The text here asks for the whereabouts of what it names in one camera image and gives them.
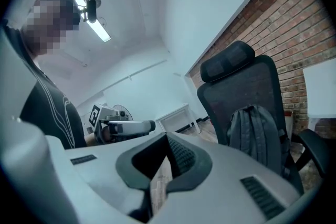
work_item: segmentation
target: black t-shirt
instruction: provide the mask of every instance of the black t-shirt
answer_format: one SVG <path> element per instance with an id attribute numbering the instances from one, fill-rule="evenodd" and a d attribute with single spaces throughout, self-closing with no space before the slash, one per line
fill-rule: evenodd
<path id="1" fill-rule="evenodd" d="M 44 134 L 59 138 L 65 149 L 86 146 L 81 119 L 75 106 L 36 67 L 24 48 L 19 30 L 8 26 L 4 26 L 4 29 L 13 48 L 37 79 L 20 118 L 39 127 Z"/>

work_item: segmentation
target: chair headrest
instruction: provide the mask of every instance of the chair headrest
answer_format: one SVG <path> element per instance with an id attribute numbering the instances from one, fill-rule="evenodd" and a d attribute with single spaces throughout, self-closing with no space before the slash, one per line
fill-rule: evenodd
<path id="1" fill-rule="evenodd" d="M 235 41 L 225 50 L 201 64 L 201 78 L 212 82 L 223 78 L 252 62 L 254 50 L 242 41 Z"/>

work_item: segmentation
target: person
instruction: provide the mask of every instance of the person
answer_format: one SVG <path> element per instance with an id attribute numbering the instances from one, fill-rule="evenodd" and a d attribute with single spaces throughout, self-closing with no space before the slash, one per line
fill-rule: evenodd
<path id="1" fill-rule="evenodd" d="M 80 10 L 75 0 L 36 0 L 21 29 L 7 26 L 5 33 L 37 82 L 20 118 L 38 126 L 46 135 L 59 138 L 65 149 L 97 145 L 95 135 L 84 136 L 75 106 L 41 71 L 37 57 L 58 49 L 67 31 L 77 30 Z M 105 142 L 109 133 L 104 132 Z"/>

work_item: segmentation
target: brick wall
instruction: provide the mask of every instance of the brick wall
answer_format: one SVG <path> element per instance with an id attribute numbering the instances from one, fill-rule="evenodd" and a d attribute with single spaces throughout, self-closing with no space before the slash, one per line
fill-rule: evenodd
<path id="1" fill-rule="evenodd" d="M 276 64 L 285 110 L 295 112 L 294 133 L 307 128 L 307 93 L 302 69 L 336 57 L 335 29 L 321 0 L 251 0 L 190 71 L 198 88 L 200 65 L 235 40 Z M 336 121 L 321 120 L 316 132 L 336 137 Z"/>

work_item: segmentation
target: floor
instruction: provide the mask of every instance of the floor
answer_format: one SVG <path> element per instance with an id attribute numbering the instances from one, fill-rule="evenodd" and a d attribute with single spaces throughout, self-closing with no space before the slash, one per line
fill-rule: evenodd
<path id="1" fill-rule="evenodd" d="M 198 136 L 204 140 L 218 143 L 217 136 L 215 133 L 214 127 L 211 125 L 210 120 L 205 122 L 198 123 L 201 133 L 198 134 L 195 127 L 191 127 L 186 129 L 185 131 L 181 132 L 186 135 L 191 136 Z M 292 143 L 290 147 L 291 155 L 293 156 L 294 161 L 300 157 L 301 154 L 301 145 Z M 303 188 L 305 191 L 314 187 L 320 180 L 319 173 L 317 168 L 315 167 L 314 163 L 310 161 L 301 171 L 300 176 L 303 183 Z M 161 164 L 158 172 L 154 176 L 151 181 L 151 199 L 152 199 L 152 208 L 153 213 L 156 214 L 158 210 L 160 210 L 161 206 L 163 205 L 166 194 L 165 188 L 169 181 L 172 180 L 172 173 L 170 163 L 167 157 L 164 159 L 163 163 Z"/>

